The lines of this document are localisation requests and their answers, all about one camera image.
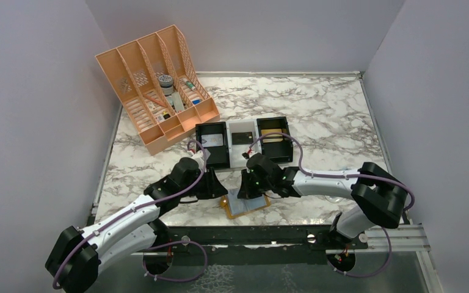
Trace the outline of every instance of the white marble surface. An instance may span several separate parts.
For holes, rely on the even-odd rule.
[[[291,135],[305,150],[303,166],[315,170],[358,168],[373,161],[385,168],[382,150],[356,77],[200,78],[215,99],[221,120],[286,116]],[[112,150],[96,221],[128,205],[150,183],[187,156],[186,140],[151,156],[125,111]],[[297,165],[299,150],[294,147]],[[240,173],[217,174],[227,188],[240,185]],[[219,199],[181,204],[161,217],[167,225],[297,225],[330,224],[339,211],[323,196],[271,199],[271,206],[230,220]]]

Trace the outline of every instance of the brown box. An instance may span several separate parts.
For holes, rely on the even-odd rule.
[[[96,59],[152,155],[190,136],[196,124],[220,119],[215,102],[198,81],[186,39],[176,26],[101,53]],[[160,74],[173,77],[187,109],[175,113],[157,80]],[[182,78],[196,89],[191,90]],[[191,101],[197,98],[200,103],[193,105]],[[158,122],[156,115],[163,111],[170,118]]]

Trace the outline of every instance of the gray wall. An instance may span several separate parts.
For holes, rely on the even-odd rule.
[[[82,0],[0,1],[0,292],[49,292],[59,233],[89,213],[118,102]]]
[[[404,0],[86,0],[111,46],[176,24],[199,71],[366,70]]]
[[[469,0],[407,0],[364,82],[445,292],[469,292]]]

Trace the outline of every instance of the purple cable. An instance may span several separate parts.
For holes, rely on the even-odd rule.
[[[205,150],[204,150],[204,147],[202,146],[202,144],[194,139],[190,139],[190,142],[195,142],[198,147],[202,150],[202,153],[206,153]],[[175,198],[175,197],[178,197],[182,194],[185,194],[186,192],[188,192],[190,189],[192,189],[195,185],[197,185],[197,183],[202,179],[202,176],[204,175],[204,172],[206,172],[206,162],[204,161],[204,165],[202,166],[202,169],[200,170],[200,174],[198,176],[198,178],[190,185],[188,186],[187,188],[185,188],[184,190],[182,191],[179,191],[177,192],[176,194],[172,194],[168,197],[164,197],[164,198],[160,198],[158,200],[154,200],[154,201],[151,201],[149,203],[144,203],[144,204],[140,204],[138,206],[135,207],[135,210],[138,210],[138,209],[142,209],[142,208],[145,208],[147,206],[151,206],[151,205],[154,205],[156,203],[160,203],[162,201],[166,201],[166,200],[171,200],[172,198]],[[100,228],[97,229],[98,232],[103,232],[105,229],[109,228],[111,225],[113,225],[115,222],[119,221],[120,219],[122,219],[124,216],[132,213],[133,210],[132,209],[129,209],[128,211],[125,211],[124,213],[118,215],[116,218],[112,219],[110,222],[108,222],[107,224],[101,226]],[[91,240],[95,235],[93,233],[89,234],[89,236],[87,236],[86,238],[84,238],[77,246],[75,246],[73,248],[73,250],[71,252],[69,252],[69,254],[67,255],[67,257],[64,259],[64,261],[62,261],[60,267],[58,268],[57,272],[55,273],[55,277],[53,278],[53,289],[61,289],[62,286],[59,286],[58,285],[58,280],[60,278],[60,275],[62,274],[62,271],[64,270],[65,266],[67,265],[67,263],[69,262],[69,260],[73,257],[73,255],[76,254],[76,252],[85,244],[87,243],[89,240]]]
[[[331,262],[328,262],[330,264],[330,266],[332,266],[335,269],[336,272],[338,272],[342,275],[345,275],[347,277],[352,277],[352,278],[368,278],[368,277],[376,276],[376,275],[380,274],[381,272],[383,272],[385,270],[385,268],[387,266],[389,266],[389,263],[391,262],[391,259],[393,258],[393,255],[391,254],[391,252],[393,250],[393,247],[391,246],[391,239],[389,238],[389,234],[387,233],[387,230],[384,227],[381,227],[381,228],[385,233],[385,237],[387,239],[387,244],[389,245],[389,252],[387,254],[387,259],[385,260],[385,263],[382,264],[382,266],[378,270],[374,271],[373,273],[365,273],[363,275],[356,275],[356,274],[353,274],[353,273],[348,273],[348,272],[345,273],[341,270],[338,270],[333,266],[333,264]]]
[[[251,145],[249,146],[249,149],[251,150],[252,147],[254,146],[254,144],[256,144],[258,141],[260,141],[261,139],[263,139],[264,137],[266,136],[271,136],[273,134],[278,134],[278,135],[281,135],[281,136],[284,136],[284,137],[287,137],[289,139],[291,139],[293,142],[296,143],[296,145],[299,147],[299,162],[297,163],[297,166],[299,167],[299,170],[308,175],[308,176],[313,176],[313,177],[318,177],[318,178],[334,178],[334,179],[345,179],[345,178],[367,178],[367,179],[373,179],[373,180],[377,180],[377,181],[382,181],[382,182],[385,182],[385,183],[389,183],[389,184],[393,184],[393,185],[396,185],[400,188],[403,188],[405,191],[407,191],[407,193],[409,194],[409,196],[411,197],[411,201],[410,203],[404,207],[404,211],[407,211],[408,209],[412,208],[412,206],[414,205],[414,202],[415,202],[415,197],[413,195],[413,192],[412,190],[410,190],[407,186],[403,185],[402,183],[398,182],[398,181],[395,181],[395,180],[391,180],[391,179],[388,179],[388,178],[384,178],[384,177],[379,177],[379,176],[373,176],[373,175],[366,175],[366,174],[349,174],[347,175],[346,177],[344,177],[344,175],[331,175],[331,174],[315,174],[315,173],[311,173],[311,172],[308,172],[306,171],[305,169],[303,169],[303,166],[302,166],[302,161],[303,161],[303,147],[301,146],[301,143],[299,143],[295,138],[289,136],[288,134],[285,134],[285,133],[282,133],[282,132],[269,132],[269,133],[266,133],[262,136],[260,136],[259,138],[257,138],[253,143],[251,143]]]
[[[184,244],[184,243],[190,243],[190,244],[198,246],[200,248],[200,250],[202,250],[202,253],[204,254],[204,266],[202,267],[202,270],[200,270],[200,272],[198,274],[196,274],[193,277],[186,278],[186,279],[172,279],[172,278],[160,277],[159,275],[152,275],[148,271],[148,269],[146,267],[146,264],[143,261],[143,268],[147,272],[147,275],[149,275],[151,277],[154,277],[156,280],[164,280],[164,281],[171,281],[171,282],[177,282],[177,283],[185,283],[185,282],[195,281],[200,276],[202,276],[202,274],[206,271],[206,268],[208,267],[208,254],[207,254],[206,250],[204,249],[204,247],[202,245],[196,243],[195,241],[186,241],[186,240],[173,241],[173,242],[169,242],[169,243],[162,244],[162,245],[159,245],[159,246],[150,247],[148,250],[154,250],[154,249],[159,249],[159,248],[163,248],[163,247],[168,247],[168,246],[171,246],[171,245],[174,245],[174,244]]]

